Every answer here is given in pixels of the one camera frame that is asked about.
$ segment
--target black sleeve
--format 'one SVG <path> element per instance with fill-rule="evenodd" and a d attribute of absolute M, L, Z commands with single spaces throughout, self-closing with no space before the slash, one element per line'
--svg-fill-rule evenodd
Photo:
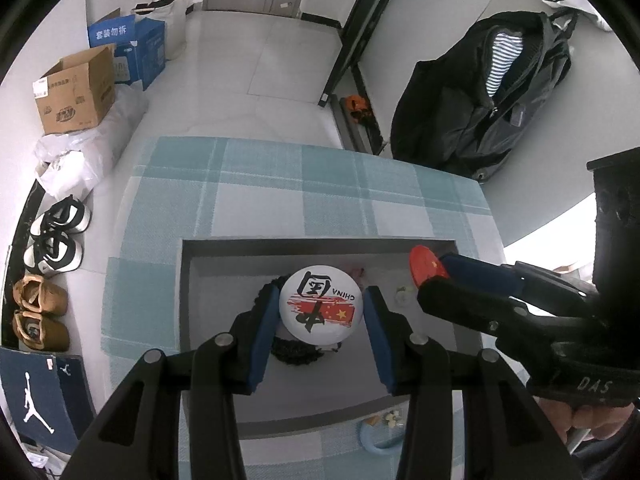
<path fill-rule="evenodd" d="M 636 410 L 611 438 L 590 440 L 574 452 L 584 480 L 640 478 L 640 413 Z"/>

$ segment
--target striped lining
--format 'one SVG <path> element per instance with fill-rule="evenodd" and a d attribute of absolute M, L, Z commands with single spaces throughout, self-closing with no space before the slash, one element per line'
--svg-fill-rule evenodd
<path fill-rule="evenodd" d="M 502 78 L 511 64 L 522 53 L 522 38 L 510 36 L 506 32 L 496 34 L 493 44 L 491 71 L 486 80 L 486 92 L 493 97 L 500 88 Z"/>

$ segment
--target human hand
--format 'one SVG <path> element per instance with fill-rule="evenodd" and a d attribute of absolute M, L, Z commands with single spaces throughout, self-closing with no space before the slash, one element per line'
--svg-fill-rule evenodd
<path fill-rule="evenodd" d="M 564 402 L 542 398 L 536 398 L 536 400 L 564 444 L 566 444 L 566 434 L 571 428 L 590 428 L 591 432 L 585 440 L 592 438 L 605 440 L 615 435 L 625 425 L 634 410 L 634 405 L 630 404 L 624 408 L 581 406 L 574 412 L 571 406 Z"/>

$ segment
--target jumpman logo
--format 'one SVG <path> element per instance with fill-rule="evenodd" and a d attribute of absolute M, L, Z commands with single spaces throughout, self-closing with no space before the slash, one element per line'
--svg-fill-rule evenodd
<path fill-rule="evenodd" d="M 24 422 L 28 422 L 32 416 L 35 416 L 42 425 L 49 430 L 50 434 L 53 434 L 55 431 L 46 421 L 42 418 L 42 416 L 36 410 L 36 407 L 33 403 L 33 397 L 31 397 L 31 383 L 29 382 L 29 373 L 25 372 L 24 377 L 27 379 L 27 387 L 24 389 L 24 408 L 27 410 L 27 414 L 24 416 Z"/>

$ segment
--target blue gripper pad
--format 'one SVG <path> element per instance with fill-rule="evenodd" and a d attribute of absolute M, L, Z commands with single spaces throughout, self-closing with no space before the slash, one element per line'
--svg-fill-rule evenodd
<path fill-rule="evenodd" d="M 380 382 L 386 386 L 386 390 L 392 394 L 396 390 L 396 377 L 393 372 L 393 358 L 391 346 L 382 328 L 380 316 L 376 311 L 376 306 L 368 288 L 365 289 L 362 297 L 364 319 L 369 332 L 369 341 L 373 350 L 373 357 L 378 368 Z"/>
<path fill-rule="evenodd" d="M 518 297 L 524 281 L 507 267 L 495 266 L 460 254 L 445 254 L 441 263 L 451 279 L 463 286 L 496 296 Z"/>
<path fill-rule="evenodd" d="M 276 334 L 276 327 L 280 319 L 280 290 L 272 285 L 271 295 L 264 315 L 255 335 L 254 345 L 251 348 L 251 362 L 247 385 L 253 393 L 264 378 L 267 361 L 271 352 L 271 345 Z"/>

